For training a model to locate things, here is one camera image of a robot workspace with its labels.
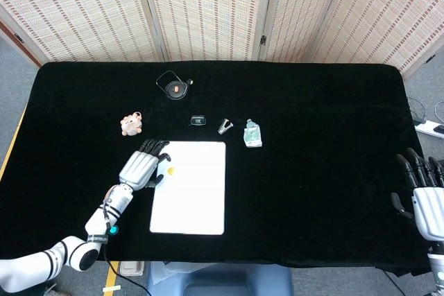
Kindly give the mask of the black velvet tablecloth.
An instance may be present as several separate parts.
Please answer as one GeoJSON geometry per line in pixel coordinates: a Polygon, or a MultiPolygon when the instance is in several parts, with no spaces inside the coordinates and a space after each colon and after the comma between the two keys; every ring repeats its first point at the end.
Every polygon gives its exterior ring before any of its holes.
{"type": "Polygon", "coordinates": [[[0,259],[40,252],[85,223],[147,138],[223,141],[222,236],[153,234],[144,189],[110,239],[112,260],[270,262],[422,270],[427,242],[391,204],[410,191],[396,155],[420,151],[400,72],[385,64],[52,62],[37,73],[0,179],[0,259]],[[179,101],[155,84],[172,70],[179,101]],[[125,116],[142,133],[123,136],[125,116]],[[191,115],[207,124],[190,125],[191,115]],[[220,135],[222,120],[233,127],[220,135]],[[262,147],[247,148],[246,121],[262,147]]]}

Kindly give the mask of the woven bamboo folding screen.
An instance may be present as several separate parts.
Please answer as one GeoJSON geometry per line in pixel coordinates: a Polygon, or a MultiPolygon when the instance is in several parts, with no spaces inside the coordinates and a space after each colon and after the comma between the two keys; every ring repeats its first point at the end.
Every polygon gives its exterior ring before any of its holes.
{"type": "Polygon", "coordinates": [[[409,76],[444,47],[444,0],[0,0],[1,25],[38,65],[378,63],[409,76]]]}

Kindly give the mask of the grey plush sheep toy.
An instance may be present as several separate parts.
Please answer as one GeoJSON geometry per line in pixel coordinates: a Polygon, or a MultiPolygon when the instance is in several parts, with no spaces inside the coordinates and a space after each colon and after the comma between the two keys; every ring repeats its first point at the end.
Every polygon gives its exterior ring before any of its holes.
{"type": "Polygon", "coordinates": [[[121,134],[123,136],[135,136],[142,133],[142,114],[134,112],[120,120],[121,134]]]}

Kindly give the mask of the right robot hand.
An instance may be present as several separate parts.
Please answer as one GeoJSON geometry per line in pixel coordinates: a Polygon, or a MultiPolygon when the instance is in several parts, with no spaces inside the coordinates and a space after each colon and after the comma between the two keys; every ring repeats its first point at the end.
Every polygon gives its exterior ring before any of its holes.
{"type": "Polygon", "coordinates": [[[427,241],[444,242],[444,164],[421,157],[413,148],[407,155],[396,155],[411,190],[413,212],[402,205],[399,195],[391,193],[391,203],[402,216],[413,220],[427,241]]]}

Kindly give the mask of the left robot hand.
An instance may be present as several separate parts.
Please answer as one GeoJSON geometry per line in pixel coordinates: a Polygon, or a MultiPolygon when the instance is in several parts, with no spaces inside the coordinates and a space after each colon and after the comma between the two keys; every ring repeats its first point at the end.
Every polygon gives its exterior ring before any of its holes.
{"type": "Polygon", "coordinates": [[[168,153],[161,153],[170,141],[147,139],[126,162],[119,173],[119,181],[133,191],[144,188],[155,188],[164,176],[157,169],[164,160],[171,161],[168,153]]]}

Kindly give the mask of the green white plastic packet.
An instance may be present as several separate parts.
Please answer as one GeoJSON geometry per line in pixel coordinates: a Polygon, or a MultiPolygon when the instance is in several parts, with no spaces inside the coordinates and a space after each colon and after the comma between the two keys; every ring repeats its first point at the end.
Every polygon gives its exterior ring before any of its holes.
{"type": "Polygon", "coordinates": [[[246,121],[246,127],[244,128],[244,143],[247,148],[262,147],[263,143],[260,126],[252,119],[246,121]]]}

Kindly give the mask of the white rectangular board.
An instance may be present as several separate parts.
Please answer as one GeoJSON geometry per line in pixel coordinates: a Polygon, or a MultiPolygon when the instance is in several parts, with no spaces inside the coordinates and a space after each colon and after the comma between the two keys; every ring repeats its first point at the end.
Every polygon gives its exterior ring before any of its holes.
{"type": "Polygon", "coordinates": [[[154,234],[220,236],[225,231],[225,152],[220,141],[172,141],[171,161],[157,171],[148,230],[154,234]],[[174,174],[167,172],[174,168],[174,174]]]}

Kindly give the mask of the white power strip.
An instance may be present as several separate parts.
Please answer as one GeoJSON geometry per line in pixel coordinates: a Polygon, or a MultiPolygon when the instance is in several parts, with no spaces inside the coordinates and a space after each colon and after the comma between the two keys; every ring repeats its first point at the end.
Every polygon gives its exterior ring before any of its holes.
{"type": "Polygon", "coordinates": [[[425,121],[415,126],[415,129],[419,133],[427,134],[432,137],[444,139],[444,125],[433,121],[425,121]]]}

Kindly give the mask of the beige floor tray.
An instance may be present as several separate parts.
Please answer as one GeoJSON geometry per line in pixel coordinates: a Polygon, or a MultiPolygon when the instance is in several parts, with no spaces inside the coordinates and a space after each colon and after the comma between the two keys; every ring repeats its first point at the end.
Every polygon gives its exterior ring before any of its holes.
{"type": "Polygon", "coordinates": [[[119,274],[124,277],[138,277],[144,274],[144,261],[121,261],[119,274]]]}

